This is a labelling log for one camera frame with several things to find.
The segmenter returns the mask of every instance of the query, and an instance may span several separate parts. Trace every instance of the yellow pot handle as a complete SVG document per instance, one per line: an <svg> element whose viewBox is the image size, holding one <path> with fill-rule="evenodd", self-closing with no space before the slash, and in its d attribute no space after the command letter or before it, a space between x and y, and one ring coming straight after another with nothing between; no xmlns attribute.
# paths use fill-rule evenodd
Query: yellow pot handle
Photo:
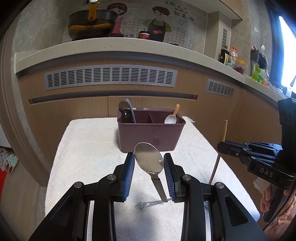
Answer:
<svg viewBox="0 0 296 241"><path fill-rule="evenodd" d="M94 0L89 1L89 15L87 16L88 21L91 22L91 21L96 20L96 9L98 8L98 6L99 6L98 0L97 1L94 1Z"/></svg>

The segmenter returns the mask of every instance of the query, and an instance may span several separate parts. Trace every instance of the table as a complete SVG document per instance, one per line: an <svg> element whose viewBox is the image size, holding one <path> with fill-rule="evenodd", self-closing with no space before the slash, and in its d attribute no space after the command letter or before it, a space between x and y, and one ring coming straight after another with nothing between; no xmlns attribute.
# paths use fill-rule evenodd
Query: table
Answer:
<svg viewBox="0 0 296 241"><path fill-rule="evenodd" d="M186 124L174 151L170 151L175 164L185 173L207 183L213 170L217 152L194 127L192 121L183 117ZM59 144L51 170L45 200L48 214L63 194L76 181L84 184L98 182L113 173L122 164L126 153L119 150L117 118L78 119L69 123ZM169 197L164 171L159 175L165 193ZM213 183L223 182L257 221L260 214L250 196L235 174L221 158ZM135 204L160 200L150 179L137 164L129 197L124 203L114 203L117 240L180 240L184 203L159 204L138 210ZM87 240L91 240L91 202ZM206 212L207 240L210 238L209 217Z"/></svg>

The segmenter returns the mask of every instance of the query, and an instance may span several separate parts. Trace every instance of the utensil basket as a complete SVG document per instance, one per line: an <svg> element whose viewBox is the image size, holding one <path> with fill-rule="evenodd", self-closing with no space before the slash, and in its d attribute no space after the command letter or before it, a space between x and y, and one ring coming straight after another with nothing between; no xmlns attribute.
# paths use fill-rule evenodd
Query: utensil basket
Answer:
<svg viewBox="0 0 296 241"><path fill-rule="evenodd" d="M119 148L122 152L134 152L139 142L150 143L159 151L175 149L186 123L179 113L176 124L164 124L166 117L173 114L170 109L137 108L134 114L136 124L125 123L121 112L117 113Z"/></svg>

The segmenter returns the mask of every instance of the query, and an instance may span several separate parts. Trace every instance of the cartoon character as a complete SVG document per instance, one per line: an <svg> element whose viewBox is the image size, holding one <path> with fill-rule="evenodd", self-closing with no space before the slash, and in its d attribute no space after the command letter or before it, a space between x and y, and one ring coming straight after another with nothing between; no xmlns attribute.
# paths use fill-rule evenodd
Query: cartoon character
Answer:
<svg viewBox="0 0 296 241"><path fill-rule="evenodd" d="M156 18L148 19L143 24L148 26L149 40L163 42L165 33L172 31L170 25L164 21L170 15L170 11L160 6L153 7L152 10Z"/></svg>
<svg viewBox="0 0 296 241"><path fill-rule="evenodd" d="M122 16L127 12L128 7L124 3L112 3L107 7L107 9L116 12L118 16ZM125 23L124 17L117 18L110 37L124 37L124 35L120 32L122 23Z"/></svg>

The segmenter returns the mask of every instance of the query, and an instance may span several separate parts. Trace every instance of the pot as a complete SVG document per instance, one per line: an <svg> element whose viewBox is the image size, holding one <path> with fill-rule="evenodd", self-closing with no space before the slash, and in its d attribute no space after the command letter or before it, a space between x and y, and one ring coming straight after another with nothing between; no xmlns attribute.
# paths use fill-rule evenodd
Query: pot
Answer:
<svg viewBox="0 0 296 241"><path fill-rule="evenodd" d="M68 33L72 41L107 37L112 32L117 13L96 9L97 7L97 1L90 1L89 10L78 11L69 16Z"/></svg>

